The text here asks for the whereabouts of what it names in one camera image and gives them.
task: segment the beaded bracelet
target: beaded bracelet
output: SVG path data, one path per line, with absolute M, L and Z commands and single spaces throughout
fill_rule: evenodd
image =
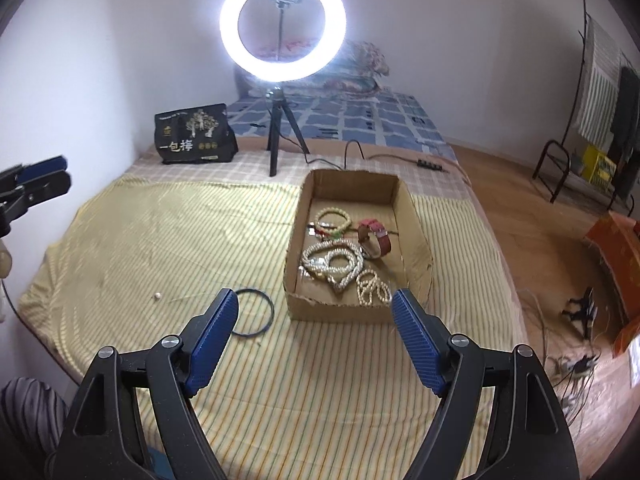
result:
M 391 304 L 391 289 L 385 282 L 380 280 L 375 270 L 363 270 L 356 278 L 356 284 L 358 285 L 358 302 L 360 305 L 373 306 L 374 293 L 383 305 Z
M 323 216 L 328 215 L 329 213 L 340 215 L 342 218 L 344 218 L 344 222 L 338 225 L 338 227 L 322 227 L 322 225 L 320 224 L 320 219 Z M 326 207 L 320 210 L 316 215 L 316 219 L 314 221 L 314 228 L 316 229 L 316 232 L 320 233 L 321 235 L 331 236 L 332 238 L 339 238 L 340 236 L 342 236 L 342 234 L 349 228 L 350 225 L 351 217 L 347 214 L 346 211 L 343 211 L 338 207 Z
M 333 249 L 329 251 L 322 262 L 312 261 L 310 259 L 312 254 L 324 251 L 327 249 Z M 348 263 L 343 267 L 334 267 L 331 265 L 331 260 L 336 256 L 344 256 L 347 258 Z M 360 247 L 351 240 L 346 238 L 339 238 L 337 240 L 325 240 L 318 242 L 304 251 L 300 258 L 300 263 L 305 268 L 306 272 L 311 274 L 315 278 L 325 279 L 334 288 L 336 292 L 342 292 L 347 285 L 349 285 L 357 275 L 362 272 L 364 266 L 364 258 L 360 253 Z M 342 275 L 342 279 L 337 282 L 334 274 Z

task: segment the towel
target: towel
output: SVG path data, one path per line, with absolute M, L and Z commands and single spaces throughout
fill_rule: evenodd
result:
M 621 53 L 613 38 L 589 17 L 585 47 L 584 81 L 574 128 L 599 150 L 606 152 L 616 109 Z

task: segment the blue gripper pad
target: blue gripper pad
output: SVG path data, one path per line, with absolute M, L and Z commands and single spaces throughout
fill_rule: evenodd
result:
M 442 376 L 442 358 L 447 352 L 447 339 L 450 334 L 446 334 L 449 331 L 440 318 L 424 312 L 407 288 L 396 290 L 393 294 L 391 311 L 420 381 L 434 394 L 442 395 L 447 386 Z
M 223 289 L 209 307 L 211 308 L 215 309 L 215 313 L 191 350 L 189 377 L 184 383 L 184 391 L 189 397 L 207 386 L 213 376 L 238 320 L 238 297 L 232 290 Z
M 43 160 L 42 162 L 38 162 L 36 164 L 31 164 L 30 166 L 25 167 L 20 175 L 16 178 L 16 184 L 24 184 L 34 178 L 39 178 L 41 176 L 45 176 L 46 174 L 53 173 L 54 171 L 65 171 L 66 170 L 66 158 L 63 156 L 55 156 L 54 158 L 49 158 L 47 160 Z

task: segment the watch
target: watch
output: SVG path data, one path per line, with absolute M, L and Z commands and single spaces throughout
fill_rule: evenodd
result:
M 376 235 L 376 244 L 369 233 Z M 372 259 L 381 258 L 391 252 L 391 240 L 385 227 L 375 218 L 367 218 L 358 224 L 358 242 L 366 256 Z

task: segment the blue checkered bedsheet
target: blue checkered bedsheet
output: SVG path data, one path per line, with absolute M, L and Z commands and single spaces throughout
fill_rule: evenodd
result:
M 411 95 L 383 91 L 366 100 L 292 96 L 287 101 L 305 139 L 353 139 L 457 161 L 452 147 Z M 268 106 L 265 99 L 255 97 L 229 105 L 229 124 L 236 136 L 265 137 L 269 131 Z M 292 135 L 284 115 L 282 119 L 282 134 Z

